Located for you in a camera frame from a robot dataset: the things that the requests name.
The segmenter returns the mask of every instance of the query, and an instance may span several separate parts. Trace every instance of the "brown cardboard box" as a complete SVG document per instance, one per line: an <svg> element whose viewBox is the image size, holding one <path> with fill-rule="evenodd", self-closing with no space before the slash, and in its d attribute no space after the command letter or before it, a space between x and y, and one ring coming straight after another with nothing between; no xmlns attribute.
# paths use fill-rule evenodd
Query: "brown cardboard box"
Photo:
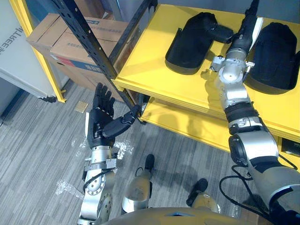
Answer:
<svg viewBox="0 0 300 225"><path fill-rule="evenodd" d="M109 55L112 52L113 48L128 25L127 22L103 20L90 17L86 17L85 19L98 42L101 44L106 55ZM137 32L134 32L132 37L126 43L122 53L114 64L115 69L118 72L125 64L137 41L136 33ZM93 59L90 57L90 54L92 53L87 53L85 51L83 46L77 40L77 37L69 28L59 38L57 43L55 43L51 50L51 54L52 56L56 57L57 60L60 60L61 63L67 63L69 66L101 73L100 68L96 66Z"/></svg>
<svg viewBox="0 0 300 225"><path fill-rule="evenodd" d="M68 26L59 14L49 13L27 37L27 41L46 58Z"/></svg>
<svg viewBox="0 0 300 225"><path fill-rule="evenodd" d="M83 16L102 18L104 9L100 0L75 0Z"/></svg>
<svg viewBox="0 0 300 225"><path fill-rule="evenodd" d="M86 18L86 20L107 55L113 50L128 24L97 18ZM100 68L96 66L58 14L49 14L27 40L75 83L90 90L95 90L98 82L104 83L112 91L112 96L122 101L115 88L101 73ZM115 63L117 71L123 67L136 41L137 39L131 38L126 44Z"/></svg>
<svg viewBox="0 0 300 225"><path fill-rule="evenodd" d="M243 208L240 212L240 220L250 222L254 225L272 225L272 223L265 218Z"/></svg>
<svg viewBox="0 0 300 225"><path fill-rule="evenodd" d="M90 90L95 90L98 83L102 83L108 87L108 89L112 92L112 97L114 97L118 101L123 101L116 91L116 89L111 85L111 83L107 80L105 76L99 76L99 73L89 71L86 69L76 68L73 66L66 66L70 71L76 74L77 77L84 77L90 83L90 86L87 87Z"/></svg>

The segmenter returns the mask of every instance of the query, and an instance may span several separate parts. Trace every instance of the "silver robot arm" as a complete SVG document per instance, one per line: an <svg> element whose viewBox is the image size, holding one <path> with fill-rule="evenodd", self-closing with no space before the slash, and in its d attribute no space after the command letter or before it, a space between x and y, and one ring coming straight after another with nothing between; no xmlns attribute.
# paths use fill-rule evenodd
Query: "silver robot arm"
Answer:
<svg viewBox="0 0 300 225"><path fill-rule="evenodd" d="M300 213L300 173L279 163L277 144L243 85L245 75L254 66L245 60L253 42L257 6L254 0L226 57L215 57L211 69L218 72L215 84L232 135L232 159L247 167L270 216L278 220Z"/></svg>
<svg viewBox="0 0 300 225"><path fill-rule="evenodd" d="M96 87L93 108L86 117L86 133L91 156L86 159L82 179L85 193L78 225L98 225L108 221L112 208L114 171L120 160L112 147L115 137L126 131L135 121L140 107L135 105L124 116L113 120L114 98L107 87Z"/></svg>

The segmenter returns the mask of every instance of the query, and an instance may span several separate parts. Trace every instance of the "yellow metal shelf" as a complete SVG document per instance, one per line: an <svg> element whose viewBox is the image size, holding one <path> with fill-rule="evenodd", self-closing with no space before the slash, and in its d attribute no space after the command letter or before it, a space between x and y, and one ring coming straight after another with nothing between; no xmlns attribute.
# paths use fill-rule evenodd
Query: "yellow metal shelf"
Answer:
<svg viewBox="0 0 300 225"><path fill-rule="evenodd" d="M213 56L225 55L229 45L214 42L200 70L194 75L177 74L165 65L165 54L178 27L183 28L190 17L200 12L213 13L217 21L235 32L238 31L244 18L242 14L230 12L159 5L116 78L116 85L224 120L225 114L214 86L217 74L208 69ZM300 40L300 24L265 18L263 27L270 22L287 24ZM255 109L258 110L270 131L297 142L300 142L299 87L300 79L293 90L281 95L267 95L247 87Z"/></svg>
<svg viewBox="0 0 300 225"><path fill-rule="evenodd" d="M227 122L224 120L213 118L200 112L164 105L155 101L153 97L150 98L141 119L213 147L230 151L228 146L230 134ZM281 138L274 137L278 142L278 149L281 151ZM300 168L299 157L283 152L281 154ZM288 166L281 158L279 161Z"/></svg>

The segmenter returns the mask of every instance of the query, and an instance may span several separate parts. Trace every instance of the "gray carpet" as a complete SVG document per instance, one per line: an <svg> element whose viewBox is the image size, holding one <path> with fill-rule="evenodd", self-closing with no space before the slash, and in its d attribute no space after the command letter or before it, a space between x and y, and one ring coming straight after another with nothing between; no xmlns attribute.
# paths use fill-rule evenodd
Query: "gray carpet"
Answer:
<svg viewBox="0 0 300 225"><path fill-rule="evenodd" d="M81 199L84 158L85 114L74 111L78 101L92 102L93 93L68 82L67 102L47 103L22 94L0 127L0 224L76 224ZM115 103L115 117L127 112ZM117 138L123 166L116 173L110 218L120 215L122 195L147 154L156 157L150 207L186 206L192 185L207 178L207 192L223 214L233 213L233 204L218 189L219 180L231 175L230 154L179 134L136 122ZM57 183L68 184L57 192ZM242 202L248 194L237 180L224 184L225 192Z"/></svg>

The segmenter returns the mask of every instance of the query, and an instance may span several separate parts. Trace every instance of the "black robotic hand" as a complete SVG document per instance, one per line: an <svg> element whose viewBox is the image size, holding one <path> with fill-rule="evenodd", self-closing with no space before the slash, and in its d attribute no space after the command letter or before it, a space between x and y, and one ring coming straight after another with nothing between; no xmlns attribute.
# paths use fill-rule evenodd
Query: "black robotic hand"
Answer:
<svg viewBox="0 0 300 225"><path fill-rule="evenodd" d="M112 147L115 137L126 131L140 113L140 107L135 105L124 117L113 120L115 98L111 95L106 86L98 83L89 116L87 139L91 149L99 145Z"/></svg>

